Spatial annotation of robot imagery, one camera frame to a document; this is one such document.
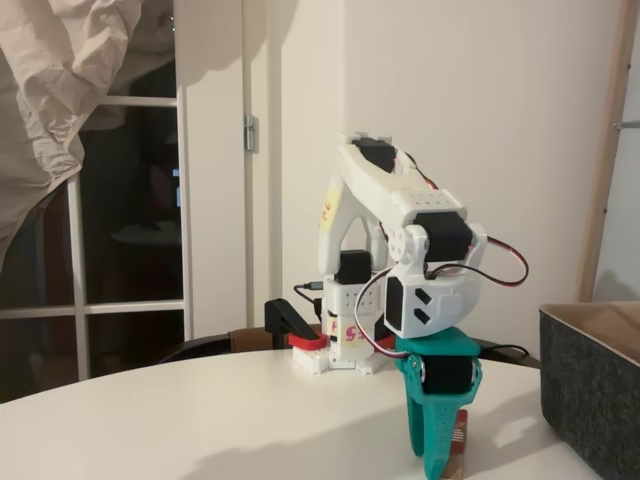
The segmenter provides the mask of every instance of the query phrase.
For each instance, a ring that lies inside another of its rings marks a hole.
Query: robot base
[[[364,360],[341,361],[329,347],[311,351],[293,347],[293,361],[312,374],[320,374],[327,370],[357,370],[371,375],[386,363],[387,357],[374,353]]]

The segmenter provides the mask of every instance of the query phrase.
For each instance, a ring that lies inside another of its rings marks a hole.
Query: white door
[[[103,99],[82,171],[9,249],[0,402],[246,326],[241,3],[165,16],[175,62]]]

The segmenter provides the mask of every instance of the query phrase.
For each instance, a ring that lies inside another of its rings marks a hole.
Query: door hinge
[[[253,115],[244,116],[244,149],[247,152],[256,150],[256,125],[258,119]]]

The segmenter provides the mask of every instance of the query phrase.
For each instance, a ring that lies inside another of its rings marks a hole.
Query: white round table
[[[597,479],[541,416],[539,372],[483,362],[467,478]],[[134,370],[0,405],[0,479],[420,479],[401,374],[310,376],[291,351]]]

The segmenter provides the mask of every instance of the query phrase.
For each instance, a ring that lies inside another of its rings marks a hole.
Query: white robotic arm
[[[386,266],[387,242],[398,262],[387,276],[387,327],[415,338],[456,325],[478,301],[478,277],[461,271],[429,279],[425,268],[442,262],[477,268],[487,245],[482,227],[467,226],[466,209],[446,190],[431,188],[412,159],[384,140],[346,138],[337,162],[320,225],[320,272],[338,272],[342,240],[360,217],[373,270]]]

